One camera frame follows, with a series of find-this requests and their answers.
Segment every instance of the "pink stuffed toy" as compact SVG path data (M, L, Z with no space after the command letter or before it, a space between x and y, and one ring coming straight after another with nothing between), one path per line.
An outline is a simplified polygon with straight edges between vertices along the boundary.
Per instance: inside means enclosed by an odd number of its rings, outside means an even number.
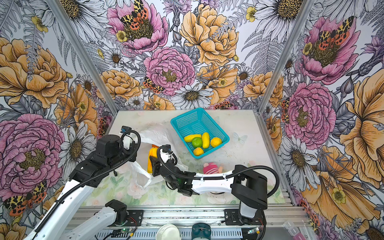
M203 173L204 174L214 174L214 173L222 173L223 167L217 167L217 165L214 162L210 163L204 163L203 165Z

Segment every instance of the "teal basket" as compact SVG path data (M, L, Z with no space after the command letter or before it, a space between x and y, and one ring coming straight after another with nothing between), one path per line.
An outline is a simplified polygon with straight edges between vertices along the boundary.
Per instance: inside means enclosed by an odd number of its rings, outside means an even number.
M184 142L188 151L194 158L202 158L213 151L221 148L229 142L229 136L224 132L224 130L212 119L211 116L202 108L193 109L187 113L181 114L175 118L172 118L170 121L173 128L176 130L177 134ZM193 150L195 149L192 146L191 142L185 142L184 137L190 134L203 134L209 133L209 138L212 139L214 137L220 138L223 143L217 147L212 147L209 145L207 149L203 149L204 153L200 156L195 156L193 154Z

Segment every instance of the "white plastic bag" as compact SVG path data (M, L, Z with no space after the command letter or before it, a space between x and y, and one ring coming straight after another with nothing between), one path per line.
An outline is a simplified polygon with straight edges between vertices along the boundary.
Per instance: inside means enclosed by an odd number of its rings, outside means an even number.
M152 174L147 172L148 166L148 153L152 148L152 144L156 146L161 146L165 144L170 144L172 151L175 153L176 157L177 151L175 144L169 130L166 126L162 124L157 124L155 126L146 127L142 131L138 131L141 137L141 145L137 152L137 158L135 162L131 162L131 171L132 171L132 180L141 187L146 188L149 185L161 182L163 177L158 175L153 177ZM188 171L188 167L178 159L176 166L181 171Z

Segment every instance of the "green lime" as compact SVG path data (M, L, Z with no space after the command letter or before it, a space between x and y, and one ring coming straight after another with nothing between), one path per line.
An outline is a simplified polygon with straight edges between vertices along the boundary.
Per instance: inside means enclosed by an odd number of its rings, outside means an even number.
M201 140L201 137L195 137L192 139L192 146L194 148L203 146L203 140Z

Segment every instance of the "yellow flower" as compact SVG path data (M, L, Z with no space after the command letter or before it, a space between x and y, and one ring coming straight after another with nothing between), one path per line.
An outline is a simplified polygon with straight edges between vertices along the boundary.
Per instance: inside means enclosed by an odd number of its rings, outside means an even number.
M245 85L244 96L246 98L252 97L257 98L258 96L263 96L266 90L266 87L269 84L269 81L272 77L272 71L267 72L266 74L260 73L259 75L254 75L250 81L251 84ZM280 76L279 80L273 89L273 93L269 102L272 104L274 108L279 105L279 101L283 98L283 77Z
M58 106L55 108L56 123L58 125L74 125L77 131L81 122L88 124L88 130L96 136L98 119L96 113L96 105L86 94L84 88L76 85L76 90L71 88L70 97L60 98Z
M119 30L116 33L116 37L120 42L126 42L128 40L126 33L124 31Z
M272 139L273 146L275 147L275 151L279 150L280 144L281 144L281 126L280 126L281 120L280 118L272 116L266 120L266 127L269 132L269 136Z
M256 7L248 7L247 8L247 14L245 15L245 18L249 20L250 22L253 22L255 20L254 14L257 12Z
M372 196L373 192L369 189L365 192L360 182L353 181L356 174L353 163L337 147L322 146L319 150L321 164L313 168L320 184L317 189L309 185L309 190L301 192L303 197L316 213L329 221L337 215L336 226L339 228L353 223L355 218L361 218L358 233L365 232L369 228L368 221L380 217L380 211L375 210L376 205L363 196L367 193Z
M100 48L97 49L97 53L98 53L98 55L99 55L102 59L104 59L104 53L101 51Z
M338 204L344 204L346 202L345 193L343 190L340 190L338 188L333 189L332 193L332 199L337 202Z
M120 96L128 100L143 93L142 87L139 87L140 82L129 76L126 72L117 70L105 71L101 73L101 79L113 99L116 96ZM103 97L99 90L96 91L96 94L99 98Z
M227 18L218 15L209 5L200 4L198 16L190 11L184 15L180 34L188 40L185 45L195 45L199 49L200 63L224 66L236 55L238 32L234 27L219 37L212 37L226 22Z
M22 240L26 237L26 227L15 223L10 229L7 223L0 223L0 239L1 240Z
M41 18L38 18L37 16L32 16L31 20L32 20L33 24L36 25L36 28L39 31L44 31L46 33L48 32L48 28L43 25L43 22L41 21Z
M354 87L354 104L347 108L357 118L347 135L340 135L345 153L353 158L353 169L363 182L376 188L384 180L384 69L379 70Z
M157 95L154 95L152 98L149 98L149 104L145 104L144 109L159 109L159 110L169 110L175 109L173 103L171 103L166 98L161 98Z
M307 43L303 48L303 54L308 55L310 53L310 50L312 49L312 43Z
M0 96L12 97L8 104L18 102L23 94L34 96L43 103L43 108L49 108L68 93L67 74L48 49L38 46L37 65L29 81L25 51L29 47L21 39L10 43L0 38Z
M237 68L221 68L218 66L209 65L200 68L196 73L200 81L208 82L207 88L213 89L211 104L216 104L224 101L231 93L236 90L236 83L240 83L240 78L237 75Z

